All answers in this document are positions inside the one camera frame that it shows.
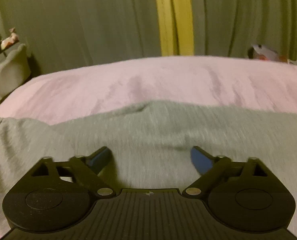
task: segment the yellow curtain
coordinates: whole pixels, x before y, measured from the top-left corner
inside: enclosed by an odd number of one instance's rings
[[[194,55],[191,0],[156,0],[162,56]]]

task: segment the metal screw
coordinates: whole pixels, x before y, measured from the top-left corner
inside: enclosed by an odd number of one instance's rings
[[[202,193],[202,191],[197,187],[189,187],[185,190],[185,192],[192,196],[196,196]]]
[[[97,193],[101,196],[108,196],[108,195],[111,195],[113,193],[113,190],[108,188],[108,187],[103,187],[103,188],[100,188]]]

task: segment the bed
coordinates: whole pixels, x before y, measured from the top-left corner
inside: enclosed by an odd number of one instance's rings
[[[0,117],[49,125],[150,100],[297,114],[297,66],[221,57],[157,57],[33,78]]]

